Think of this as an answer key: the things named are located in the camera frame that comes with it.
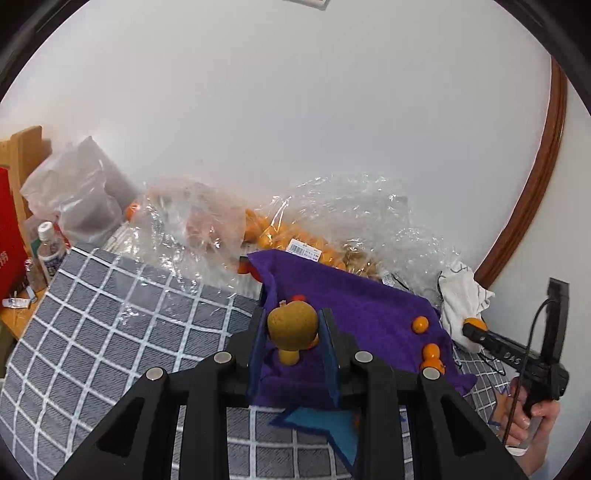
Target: clear plastic bag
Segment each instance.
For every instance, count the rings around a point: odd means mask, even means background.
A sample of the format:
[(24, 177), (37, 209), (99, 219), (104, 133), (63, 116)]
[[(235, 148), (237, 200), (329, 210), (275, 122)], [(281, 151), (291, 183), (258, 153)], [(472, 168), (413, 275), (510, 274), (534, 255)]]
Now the clear plastic bag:
[(374, 280), (390, 273), (398, 286), (439, 306), (437, 278), (457, 254), (411, 225), (399, 190), (367, 174), (316, 178), (247, 213), (245, 239), (282, 250), (299, 240), (322, 251), (321, 263)]
[(57, 222), (71, 243), (103, 245), (123, 220), (126, 198), (135, 196), (133, 188), (123, 186), (129, 186), (127, 180), (88, 137), (49, 156), (21, 193), (33, 214)]
[(239, 257), (288, 249), (292, 239), (318, 249), (319, 261), (393, 284), (439, 307), (437, 279), (457, 257), (426, 229), (412, 226), (408, 199), (382, 177), (331, 176), (276, 196), (266, 207), (191, 180), (161, 180), (139, 199), (113, 250), (190, 281), (240, 288)]
[(245, 232), (242, 203), (207, 185), (162, 179), (134, 206), (116, 253), (173, 271), (190, 286), (232, 288)]

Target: white grid pattern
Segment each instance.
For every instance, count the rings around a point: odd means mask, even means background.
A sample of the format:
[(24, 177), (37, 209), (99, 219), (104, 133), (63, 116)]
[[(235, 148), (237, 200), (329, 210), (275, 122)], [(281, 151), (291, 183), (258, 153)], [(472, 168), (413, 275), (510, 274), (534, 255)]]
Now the white grid pattern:
[[(149, 278), (146, 278), (142, 275), (144, 266), (141, 266), (141, 268), (138, 270), (138, 272), (136, 274), (132, 274), (132, 273), (128, 272), (127, 270), (118, 266), (118, 264), (117, 264), (118, 259), (116, 259), (114, 262), (108, 262), (108, 261), (103, 260), (102, 258), (97, 257), (95, 255), (96, 249), (92, 250), (90, 253), (88, 253), (84, 250), (78, 249), (78, 248), (74, 248), (73, 250), (79, 254), (84, 255), (86, 258), (85, 258), (83, 265), (81, 266), (81, 268), (77, 274), (69, 273), (65, 270), (60, 270), (61, 274), (72, 279), (72, 284), (70, 286), (69, 292), (67, 293), (65, 299), (62, 300), (62, 299), (58, 298), (56, 295), (54, 295), (52, 292), (49, 291), (46, 294), (47, 298), (52, 299), (52, 301), (55, 301), (59, 306), (56, 313), (53, 315), (53, 317), (51, 318), (51, 320), (49, 322), (40, 318), (38, 315), (34, 316), (35, 320), (44, 328), (43, 335), (39, 341), (39, 346), (41, 346), (43, 344), (47, 335), (50, 332), (52, 332), (53, 334), (57, 335), (59, 338), (61, 338), (62, 340), (65, 340), (67, 342), (66, 348), (65, 348), (64, 352), (62, 353), (60, 360), (58, 361), (58, 363), (56, 365), (56, 364), (54, 364), (54, 362), (51, 362), (49, 359), (43, 357), (39, 353), (38, 349), (33, 348), (27, 342), (26, 339), (22, 339), (20, 341), (18, 348), (19, 349), (27, 348), (32, 352), (31, 360), (28, 364), (28, 367), (24, 373), (17, 370), (16, 367), (14, 367), (14, 365), (11, 365), (9, 368), (9, 374), (14, 375), (21, 382), (21, 389), (20, 389), (19, 396), (17, 399), (14, 399), (6, 391), (3, 391), (2, 397), (0, 397), (4, 401), (9, 402), (10, 405), (14, 408), (14, 416), (12, 418), (12, 425), (7, 423), (5, 421), (5, 419), (3, 419), (0, 416), (0, 420), (2, 421), (4, 426), (13, 435), (12, 451), (13, 452), (15, 451), (15, 447), (18, 443), (19, 446), (25, 450), (25, 452), (27, 452), (29, 455), (31, 455), (31, 457), (33, 459), (33, 465), (34, 465), (34, 472), (33, 472), (34, 477), (33, 478), (35, 478), (36, 480), (39, 478), (38, 471), (37, 471), (38, 465), (41, 465), (50, 474), (52, 474), (52, 475), (55, 474), (54, 469), (49, 467), (46, 463), (39, 460), (39, 458), (38, 458), (38, 439), (40, 436), (43, 437), (44, 439), (46, 439), (48, 442), (50, 442), (60, 452), (62, 452), (62, 454), (64, 455), (64, 459), (67, 459), (72, 454), (72, 451), (74, 449), (74, 436), (76, 433), (76, 428), (80, 427), (82, 430), (84, 430), (86, 432), (90, 432), (92, 430), (92, 426), (87, 424), (86, 422), (84, 422), (80, 418), (80, 414), (82, 412), (82, 408), (84, 406), (86, 397), (89, 394), (91, 394), (94, 397), (102, 400), (103, 402), (105, 402), (109, 406), (112, 406), (113, 404), (115, 404), (115, 401), (117, 399), (110, 398), (108, 395), (103, 395), (100, 391), (97, 391), (95, 388), (92, 387), (92, 382), (96, 376), (97, 370), (98, 370), (99, 365), (101, 363), (109, 365), (110, 367), (116, 369), (117, 371), (123, 372), (124, 374), (127, 375), (127, 382), (126, 382), (126, 386), (124, 389), (124, 391), (125, 391), (139, 377), (139, 372), (138, 372), (139, 363), (141, 362), (141, 358), (143, 356), (144, 350), (148, 345), (153, 350), (173, 356), (174, 357), (173, 371), (176, 371), (180, 368), (181, 362), (184, 358), (191, 359), (194, 361), (199, 361), (202, 359), (202, 357), (200, 357), (200, 356), (189, 355), (189, 354), (184, 353), (184, 349), (185, 349), (187, 341), (189, 339), (189, 334), (192, 330), (196, 330), (196, 331), (204, 332), (204, 333), (205, 332), (215, 333), (215, 334), (219, 335), (219, 342), (218, 342), (217, 347), (218, 347), (218, 349), (223, 349), (226, 338), (228, 336), (230, 336), (230, 334), (228, 333), (228, 327), (229, 327), (230, 315), (231, 315), (232, 311), (236, 310), (236, 311), (241, 312), (247, 316), (250, 316), (250, 312), (247, 312), (245, 310), (242, 310), (242, 309), (234, 306), (233, 301), (234, 301), (235, 296), (230, 296), (227, 305), (226, 304), (219, 304), (213, 300), (201, 298), (201, 294), (203, 291), (203, 284), (201, 284), (199, 286), (199, 290), (196, 293), (196, 295), (187, 294), (186, 292), (183, 292), (181, 290), (177, 290), (177, 289), (172, 288), (170, 286), (170, 281), (172, 279), (171, 275), (167, 276), (167, 280), (164, 284), (161, 284), (161, 283), (155, 282), (153, 280), (150, 280)], [(99, 287), (95, 287), (95, 286), (89, 284), (88, 282), (83, 281), (80, 278), (80, 275), (82, 274), (82, 272), (84, 271), (84, 269), (86, 268), (86, 266), (88, 265), (90, 260), (94, 260), (94, 261), (108, 267), (108, 272), (105, 274)], [(109, 293), (104, 290), (106, 283), (108, 282), (111, 274), (114, 271), (124, 274), (127, 277), (130, 277), (133, 279), (132, 286), (129, 288), (129, 291), (127, 292), (125, 298), (113, 295), (112, 293)], [(153, 311), (146, 309), (140, 305), (132, 304), (130, 302), (130, 298), (132, 297), (132, 293), (134, 292), (135, 286), (138, 284), (138, 282), (142, 282), (142, 284), (148, 284), (148, 285), (158, 287), (161, 289), (160, 296), (158, 298), (158, 303)], [(89, 302), (89, 304), (86, 306), (86, 308), (84, 310), (80, 310), (77, 307), (74, 307), (73, 305), (68, 303), (68, 300), (69, 300), (71, 294), (74, 292), (74, 289), (77, 285), (82, 285), (82, 286), (90, 289), (93, 294), (91, 301)], [(165, 295), (168, 292), (176, 293), (178, 295), (181, 295), (183, 297), (187, 297), (187, 298), (191, 299), (191, 302), (192, 302), (191, 309), (189, 312), (189, 317), (186, 322), (170, 318), (168, 316), (163, 315), (160, 312), (160, 308), (163, 304), (163, 300), (165, 298)], [(117, 314), (117, 317), (111, 325), (101, 321), (100, 319), (98, 319), (90, 314), (91, 308), (93, 307), (94, 303), (96, 302), (97, 298), (100, 295), (103, 295), (107, 298), (117, 301), (120, 304), (120, 308), (119, 308), (119, 312)], [(223, 324), (222, 324), (221, 329), (214, 329), (214, 328), (207, 328), (207, 327), (201, 327), (198, 325), (193, 325), (193, 319), (196, 314), (197, 305), (199, 302), (226, 309), (226, 313), (223, 318)], [(61, 332), (58, 328), (56, 328), (54, 326), (55, 319), (59, 316), (60, 312), (63, 310), (65, 305), (67, 305), (68, 309), (70, 309), (80, 315), (80, 319), (79, 319), (71, 336), (64, 334), (63, 332)], [(118, 326), (123, 319), (122, 317), (125, 314), (125, 310), (129, 307), (131, 307), (143, 314), (146, 314), (146, 315), (150, 316), (150, 318), (151, 318), (150, 324), (146, 328), (145, 333), (141, 339), (132, 335), (132, 334), (129, 334), (128, 332), (126, 332), (123, 329), (118, 329)], [(152, 332), (157, 320), (164, 320), (164, 321), (169, 322), (173, 325), (179, 325), (179, 326), (183, 327), (183, 335), (182, 335), (182, 338), (180, 341), (180, 347), (176, 351), (169, 350), (165, 347), (162, 347), (160, 345), (156, 345), (156, 344), (150, 342), (150, 335), (151, 335), (151, 332)], [(80, 332), (80, 329), (85, 322), (91, 322), (93, 325), (100, 326), (100, 327), (107, 330), (107, 336), (106, 336), (98, 354), (94, 353), (93, 351), (91, 351), (90, 349), (85, 347), (84, 345), (81, 345), (76, 342), (77, 335)], [(138, 348), (138, 351), (135, 355), (135, 359), (134, 359), (133, 366), (131, 367), (131, 369), (125, 368), (122, 365), (119, 365), (116, 362), (113, 362), (113, 361), (104, 357), (106, 349), (109, 345), (109, 342), (115, 333), (127, 340), (134, 342), (134, 344), (136, 344), (136, 343), (139, 344), (139, 348)], [(93, 358), (92, 369), (90, 370), (90, 374), (87, 376), (86, 381), (84, 381), (84, 382), (77, 379), (73, 375), (70, 375), (67, 371), (65, 371), (63, 369), (63, 363), (66, 359), (66, 356), (67, 356), (69, 350), (72, 348), (73, 345), (76, 345), (76, 348), (80, 349), (82, 352), (90, 355), (91, 358)], [(49, 366), (51, 366), (54, 369), (53, 376), (51, 378), (50, 385), (48, 386), (46, 393), (41, 392), (29, 379), (31, 367), (33, 365), (35, 358), (37, 358), (37, 357), (41, 357), (44, 360), (44, 362), (49, 364)], [(456, 360), (456, 362), (459, 365), (461, 365), (464, 373), (475, 373), (478, 375), (478, 377), (483, 378), (483, 381), (485, 382), (485, 388), (474, 388), (467, 395), (467, 397), (470, 397), (472, 399), (472, 401), (475, 405), (476, 411), (480, 414), (480, 416), (485, 421), (488, 420), (488, 414), (489, 414), (488, 411), (492, 409), (492, 406), (495, 403), (495, 395), (492, 390), (491, 384), (494, 385), (495, 387), (503, 387), (504, 385), (508, 384), (508, 381), (505, 378), (503, 378), (502, 376), (500, 376), (497, 372), (495, 372), (492, 368), (490, 368), (490, 366), (487, 365), (487, 363), (485, 361), (483, 361), (482, 359), (478, 358), (475, 355), (468, 355), (463, 352), (458, 352), (454, 349), (454, 359)], [(494, 366), (495, 366), (495, 368), (498, 369), (501, 367), (501, 363), (496, 362), (494, 364)], [(76, 385), (82, 389), (82, 394), (80, 395), (80, 397), (78, 399), (78, 402), (76, 404), (76, 408), (74, 410), (74, 414), (69, 414), (65, 409), (63, 409), (59, 404), (57, 404), (57, 402), (55, 402), (49, 398), (50, 393), (51, 393), (51, 389), (53, 387), (53, 384), (54, 384), (58, 374), (64, 376), (66, 379), (68, 379), (74, 385)], [(21, 405), (20, 405), (22, 397), (24, 395), (25, 386), (30, 388), (34, 394), (38, 395), (39, 397), (41, 397), (43, 399), (42, 410), (36, 420), (30, 419), (28, 417), (28, 415), (24, 412), (24, 410), (21, 408)], [(48, 406), (51, 406), (58, 413), (60, 413), (64, 417), (66, 417), (70, 422), (70, 426), (69, 426), (69, 430), (68, 430), (68, 434), (67, 434), (67, 442), (66, 442), (65, 447), (62, 446), (59, 442), (55, 441), (51, 437), (51, 435), (48, 434), (47, 432), (45, 432), (43, 430), (43, 428), (41, 427), (41, 423), (43, 421), (43, 417), (46, 414), (46, 410), (47, 410)], [(299, 464), (298, 464), (300, 452), (305, 451), (305, 450), (327, 450), (328, 456), (329, 456), (329, 462), (330, 462), (330, 476), (318, 476), (318, 477), (314, 477), (314, 479), (315, 480), (344, 480), (344, 479), (350, 478), (350, 475), (348, 473), (347, 474), (337, 474), (335, 453), (334, 453), (333, 449), (328, 444), (308, 445), (306, 443), (299, 443), (298, 436), (295, 431), (291, 432), (291, 442), (289, 442), (289, 443), (263, 442), (263, 441), (257, 440), (256, 439), (256, 422), (257, 422), (256, 414), (258, 412), (278, 413), (280, 411), (281, 410), (273, 409), (273, 408), (263, 408), (263, 407), (251, 407), (250, 408), (250, 411), (249, 411), (249, 437), (248, 437), (248, 439), (230, 438), (230, 437), (228, 438), (229, 444), (244, 445), (244, 446), (249, 447), (249, 450), (248, 450), (249, 451), (249, 456), (248, 456), (249, 476), (230, 475), (230, 478), (232, 478), (233, 480), (253, 480), (255, 478), (257, 478), (257, 479), (260, 478), (256, 474), (256, 450), (258, 447), (270, 448), (270, 449), (290, 448), (293, 453), (293, 477), (294, 478), (300, 478), (300, 476), (301, 476), (300, 475), (300, 468), (299, 468)], [(30, 449), (25, 446), (23, 441), (17, 435), (18, 434), (18, 432), (17, 432), (17, 415), (23, 416), (25, 419), (27, 419), (29, 424), (34, 427), (35, 435), (34, 435), (33, 451), (30, 451)], [(177, 430), (181, 432), (182, 426), (178, 426)], [(405, 458), (405, 463), (410, 463), (410, 462), (412, 462), (412, 457)], [(178, 472), (178, 464), (174, 463), (173, 469), (176, 471), (176, 472), (173, 471), (173, 477), (174, 477), (175, 473), (177, 474), (177, 472)]]
[[(28, 341), (27, 334), (25, 333), (24, 337), (20, 340), (17, 350), (15, 351), (16, 355), (18, 355), (19, 349), (21, 350), (21, 353), (23, 355), (24, 355), (25, 351), (31, 352), (31, 359), (28, 363), (27, 369), (25, 370), (25, 372), (21, 372), (21, 371), (19, 371), (19, 369), (15, 365), (13, 365), (13, 364), (9, 365), (8, 375), (12, 376), (14, 379), (18, 379), (18, 381), (20, 382), (20, 392), (18, 394), (18, 398), (12, 398), (8, 394), (7, 391), (3, 391), (2, 397), (0, 397), (2, 399), (2, 402), (6, 402), (14, 409), (13, 417), (10, 419), (9, 422), (6, 421), (0, 415), (0, 420), (2, 421), (2, 424), (8, 429), (8, 431), (12, 435), (12, 452), (13, 453), (15, 452), (16, 445), (18, 444), (19, 447), (22, 447), (22, 449), (27, 454), (29, 454), (31, 456), (31, 461), (34, 465), (34, 469), (33, 469), (33, 472), (27, 472), (27, 473), (30, 474), (31, 477), (34, 478), (35, 480), (38, 480), (41, 476), (40, 473), (38, 472), (37, 465), (41, 465), (51, 475), (55, 475), (55, 473), (56, 473), (55, 468), (52, 468), (51, 466), (47, 465), (39, 458), (39, 454), (37, 452), (39, 437), (43, 437), (45, 440), (50, 442), (59, 452), (61, 452), (61, 454), (63, 454), (63, 458), (61, 459), (61, 461), (63, 463), (63, 461), (65, 461), (72, 454), (72, 451), (74, 449), (74, 437), (76, 434), (76, 429), (79, 427), (84, 432), (90, 432), (92, 430), (92, 426), (87, 424), (84, 420), (82, 420), (80, 418), (80, 414), (82, 413), (82, 409), (85, 404), (85, 400), (86, 400), (87, 396), (89, 394), (91, 394), (92, 396), (94, 396), (98, 400), (104, 402), (108, 407), (114, 405), (116, 403), (116, 401), (118, 400), (118, 398), (110, 398), (109, 395), (103, 394), (102, 392), (98, 391), (97, 388), (93, 387), (93, 385), (92, 385), (93, 380), (95, 379), (95, 376), (97, 376), (97, 371), (98, 371), (100, 364), (108, 365), (108, 366), (114, 368), (115, 370), (127, 375), (128, 380), (127, 380), (127, 383), (124, 388), (124, 391), (126, 391), (132, 385), (132, 383), (137, 378), (139, 378), (139, 376), (141, 374), (141, 372), (138, 372), (138, 367), (141, 362), (141, 358), (143, 356), (144, 350), (147, 346), (149, 346), (150, 349), (155, 350), (156, 352), (160, 352), (160, 353), (163, 353), (166, 355), (173, 356), (174, 357), (173, 371), (176, 371), (180, 368), (181, 361), (183, 359), (189, 359), (192, 361), (200, 361), (205, 356), (205, 355), (197, 356), (197, 355), (192, 355), (189, 353), (184, 353), (184, 348), (187, 344), (187, 340), (189, 338), (189, 334), (191, 331), (214, 333), (214, 334), (218, 335), (219, 341), (217, 343), (217, 347), (220, 348), (220, 347), (223, 347), (223, 345), (225, 344), (226, 338), (228, 336), (230, 336), (230, 334), (228, 333), (228, 328), (230, 326), (230, 315), (231, 315), (232, 311), (240, 312), (243, 315), (246, 315), (248, 317), (251, 315), (250, 312), (248, 312), (244, 309), (241, 309), (237, 306), (234, 306), (233, 300), (235, 298), (235, 295), (231, 295), (228, 298), (228, 300), (227, 300), (228, 304), (225, 304), (225, 301), (222, 303), (217, 303), (211, 299), (201, 297), (201, 293), (203, 291), (203, 285), (199, 286), (199, 290), (196, 295), (187, 294), (181, 290), (177, 290), (177, 289), (172, 288), (170, 286), (170, 281), (172, 279), (171, 275), (167, 276), (167, 280), (164, 284), (160, 284), (158, 282), (155, 282), (155, 281), (150, 280), (149, 278), (146, 278), (145, 276), (143, 276), (144, 265), (142, 265), (140, 267), (140, 269), (138, 270), (138, 272), (136, 274), (132, 274), (132, 273), (128, 272), (127, 270), (121, 268), (118, 265), (118, 258), (115, 258), (114, 262), (109, 262), (109, 261), (103, 260), (102, 258), (97, 257), (95, 255), (95, 252), (97, 251), (96, 249), (89, 249), (89, 252), (87, 252), (83, 249), (74, 247), (73, 251), (76, 252), (77, 254), (83, 255), (85, 258), (82, 263), (82, 266), (79, 269), (75, 269), (75, 270), (78, 270), (76, 273), (73, 273), (73, 271), (67, 267), (67, 263), (66, 263), (67, 260), (64, 263), (64, 265), (62, 266), (62, 269), (60, 269), (60, 275), (63, 275), (63, 276), (72, 280), (72, 284), (69, 286), (69, 290), (68, 290), (67, 294), (64, 296), (64, 300), (62, 300), (59, 296), (54, 294), (52, 291), (48, 291), (46, 293), (46, 298), (50, 299), (51, 301), (53, 301), (57, 304), (57, 310), (56, 310), (55, 314), (52, 315), (50, 320), (42, 318), (38, 312), (33, 316), (35, 321), (38, 322), (38, 325), (43, 328), (43, 334), (41, 335), (41, 338), (38, 342), (38, 348), (33, 348), (32, 344), (30, 344)], [(104, 277), (102, 278), (102, 281), (100, 282), (99, 287), (96, 287), (96, 286), (94, 286), (94, 285), (92, 285), (92, 284), (88, 283), (87, 281), (84, 281), (80, 278), (80, 276), (84, 273), (85, 268), (87, 267), (87, 265), (89, 265), (89, 263), (91, 261), (96, 261), (108, 268), (106, 274), (104, 275)], [(122, 298), (121, 296), (113, 295), (112, 293), (105, 291), (105, 286), (106, 286), (107, 282), (109, 281), (111, 274), (114, 271), (119, 272), (120, 274), (124, 274), (127, 277), (130, 277), (133, 279), (132, 284), (131, 284), (125, 298)], [(158, 298), (158, 303), (153, 311), (148, 310), (140, 305), (136, 305), (136, 304), (133, 304), (130, 302), (130, 298), (132, 297), (133, 292), (135, 291), (135, 287), (139, 282), (141, 282), (142, 285), (148, 284), (148, 285), (151, 285), (154, 287), (158, 287), (160, 289), (160, 296)], [(88, 288), (91, 291), (90, 293), (92, 294), (92, 299), (90, 299), (90, 302), (88, 302), (88, 305), (86, 305), (86, 307), (83, 310), (81, 308), (77, 308), (74, 305), (72, 305), (71, 303), (69, 303), (70, 296), (72, 295), (72, 293), (74, 292), (74, 290), (77, 286), (83, 286), (83, 287)], [(182, 297), (186, 297), (186, 298), (191, 299), (191, 302), (192, 302), (191, 303), (191, 311), (189, 313), (189, 318), (186, 321), (181, 321), (181, 320), (176, 320), (176, 319), (170, 318), (166, 315), (163, 315), (160, 312), (160, 308), (162, 307), (163, 301), (164, 301), (166, 294), (168, 292), (172, 292), (172, 293), (181, 295)], [(104, 321), (100, 320), (99, 318), (90, 314), (92, 307), (94, 306), (94, 304), (96, 303), (96, 300), (100, 296), (104, 296), (106, 298), (109, 298), (109, 299), (114, 300), (119, 303), (119, 312), (117, 312), (115, 321), (112, 322), (112, 324), (109, 324), (108, 322), (104, 322)], [(202, 327), (199, 325), (193, 325), (193, 319), (194, 319), (195, 312), (197, 310), (198, 303), (209, 304), (209, 305), (212, 305), (217, 308), (226, 309), (225, 310), (226, 313), (223, 318), (223, 325), (222, 325), (221, 329), (207, 328), (207, 327)], [(54, 321), (59, 317), (60, 313), (62, 312), (62, 310), (66, 306), (72, 312), (75, 312), (80, 315), (80, 318), (77, 321), (77, 325), (71, 334), (66, 334), (66, 333), (62, 332), (59, 328), (56, 327), (56, 325), (54, 325)], [(128, 308), (133, 308), (134, 310), (137, 310), (137, 311), (149, 316), (150, 321), (149, 321), (147, 328), (145, 329), (145, 333), (143, 335), (143, 338), (136, 337), (136, 336), (126, 332), (125, 329), (118, 328), (118, 327), (120, 327), (119, 324), (121, 323), (121, 321), (123, 321), (123, 319), (125, 317), (125, 312)], [(156, 322), (162, 321), (162, 320), (165, 322), (168, 322), (172, 325), (178, 325), (178, 326), (183, 327), (183, 337), (181, 339), (181, 346), (176, 351), (172, 351), (172, 350), (165, 348), (161, 345), (157, 345), (156, 340), (151, 341), (151, 339), (150, 339), (151, 332), (152, 332)], [(100, 328), (105, 329), (107, 331), (106, 338), (103, 341), (102, 346), (100, 347), (100, 350), (98, 353), (93, 352), (87, 346), (85, 346), (77, 341), (78, 334), (80, 333), (80, 330), (83, 325), (88, 325), (88, 326), (91, 326), (92, 328), (100, 327)], [(57, 362), (57, 364), (55, 362), (52, 362), (50, 359), (45, 357), (43, 354), (41, 354), (40, 350), (39, 350), (39, 348), (43, 345), (46, 337), (50, 333), (53, 334), (54, 337), (57, 336), (57, 338), (65, 341), (65, 345), (66, 345), (65, 349), (61, 352), (61, 355), (59, 357), (60, 359)], [(138, 350), (135, 355), (134, 363), (131, 366), (131, 368), (125, 368), (122, 365), (119, 365), (116, 361), (105, 358), (105, 352), (107, 350), (109, 342), (112, 339), (112, 336), (115, 333), (127, 340), (130, 340), (131, 342), (134, 343), (134, 345), (138, 345)], [(89, 355), (93, 361), (90, 372), (84, 381), (76, 378), (74, 375), (70, 374), (69, 372), (67, 372), (63, 368), (64, 361), (65, 361), (69, 351), (71, 350), (72, 346), (74, 346), (74, 345), (76, 346), (77, 349), (84, 352), (86, 355)], [(46, 392), (42, 392), (41, 391), (42, 388), (37, 388), (37, 386), (34, 384), (34, 381), (32, 381), (30, 378), (30, 373), (31, 373), (31, 368), (32, 368), (33, 362), (38, 357), (41, 358), (45, 362), (45, 364), (48, 365), (53, 370), (50, 384), (47, 387)], [(73, 385), (79, 387), (82, 390), (82, 393), (80, 394), (80, 396), (78, 398), (78, 401), (76, 403), (76, 408), (75, 408), (73, 414), (70, 414), (65, 408), (63, 408), (61, 405), (59, 405), (59, 402), (50, 398), (51, 389), (53, 388), (56, 378), (59, 375), (63, 376), (65, 379), (70, 381)], [(34, 395), (37, 395), (38, 397), (43, 399), (42, 400), (43, 406), (42, 406), (41, 413), (37, 416), (36, 419), (29, 418), (29, 415), (21, 407), (21, 401), (22, 401), (22, 398), (24, 395), (25, 387), (30, 388), (30, 390), (33, 392)], [(55, 409), (56, 412), (58, 412), (60, 415), (65, 417), (69, 422), (69, 428), (67, 430), (67, 440), (66, 440), (65, 446), (60, 444), (60, 442), (56, 441), (52, 437), (52, 435), (49, 432), (45, 431), (42, 427), (43, 418), (46, 415), (46, 410), (47, 410), (48, 406)], [(34, 433), (34, 449), (33, 449), (33, 451), (31, 451), (31, 449), (27, 448), (25, 443), (19, 437), (19, 434), (18, 434), (19, 432), (17, 431), (17, 416), (21, 416), (21, 417), (25, 418), (27, 420), (27, 422), (29, 422), (30, 426), (34, 428), (35, 433)]]

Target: human hand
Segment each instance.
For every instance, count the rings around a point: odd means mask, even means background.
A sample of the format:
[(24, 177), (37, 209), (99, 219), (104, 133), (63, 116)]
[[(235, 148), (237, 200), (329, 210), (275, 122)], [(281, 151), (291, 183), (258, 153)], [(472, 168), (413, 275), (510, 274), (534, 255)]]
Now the human hand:
[[(503, 438), (507, 428), (511, 406), (513, 402), (516, 401), (517, 406), (515, 408), (513, 422), (509, 426), (509, 436), (507, 437), (507, 445), (511, 447), (516, 447), (523, 440), (527, 439), (527, 429), (529, 428), (531, 421), (523, 411), (523, 403), (527, 398), (527, 390), (521, 387), (519, 389), (519, 394), (516, 395), (516, 388), (517, 377), (511, 381), (511, 398), (509, 401), (505, 402), (505, 412), (501, 419), (501, 429), (499, 431), (499, 437)], [(541, 417), (542, 421), (527, 452), (524, 456), (518, 458), (519, 464), (527, 475), (534, 473), (544, 463), (546, 451), (548, 449), (548, 437), (556, 423), (559, 413), (560, 403), (555, 400), (544, 400), (531, 407), (531, 416)]]

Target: finger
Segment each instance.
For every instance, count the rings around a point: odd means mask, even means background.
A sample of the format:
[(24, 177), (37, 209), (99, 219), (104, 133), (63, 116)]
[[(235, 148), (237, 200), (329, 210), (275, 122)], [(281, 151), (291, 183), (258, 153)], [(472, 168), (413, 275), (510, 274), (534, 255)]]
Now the finger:
[[(513, 380), (511, 380), (511, 387), (509, 389), (509, 391), (511, 392), (511, 397), (515, 397), (515, 390), (517, 389), (517, 382), (518, 381), (519, 381), (519, 377), (515, 377)], [(519, 396), (517, 397), (517, 399), (523, 403), (523, 402), (525, 402), (526, 398), (527, 398), (527, 390), (522, 385), (521, 388), (519, 389)]]
[[(509, 414), (511, 412), (511, 405), (512, 405), (512, 403), (514, 401), (516, 401), (516, 400), (514, 398), (512, 398), (510, 401), (508, 401), (506, 403), (506, 405), (505, 405), (505, 411), (506, 411), (505, 417), (509, 416)], [(523, 406), (519, 402), (517, 402), (517, 406), (515, 407), (515, 413), (513, 415), (513, 423), (516, 423), (517, 425), (519, 425), (519, 427), (521, 427), (522, 429), (525, 429), (525, 430), (527, 430), (530, 427), (530, 419), (524, 413)]]
[[(504, 416), (501, 419), (501, 430), (506, 430), (507, 421), (508, 421), (507, 416)], [(518, 440), (525, 440), (528, 436), (528, 433), (527, 433), (527, 430), (519, 427), (519, 425), (516, 425), (515, 423), (512, 423), (511, 428), (509, 428), (509, 435), (512, 436), (513, 438), (518, 439)]]
[(560, 414), (560, 403), (555, 400), (545, 400), (535, 404), (531, 407), (531, 414), (534, 417), (543, 417), (540, 426), (535, 434), (535, 438), (539, 439), (547, 436), (552, 431), (556, 419)]
[[(501, 440), (503, 439), (503, 435), (505, 435), (505, 430), (499, 430), (498, 437)], [(508, 445), (510, 447), (517, 447), (517, 446), (519, 446), (520, 443), (521, 443), (521, 440), (518, 440), (515, 437), (512, 437), (511, 435), (509, 435), (507, 437), (507, 443), (505, 445)]]

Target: wall outlet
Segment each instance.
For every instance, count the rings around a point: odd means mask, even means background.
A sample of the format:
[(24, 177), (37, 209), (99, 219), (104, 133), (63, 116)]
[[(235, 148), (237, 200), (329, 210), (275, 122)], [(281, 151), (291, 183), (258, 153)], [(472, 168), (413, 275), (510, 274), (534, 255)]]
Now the wall outlet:
[(318, 10), (326, 10), (330, 0), (287, 0), (295, 4), (302, 4), (307, 7), (317, 8)]

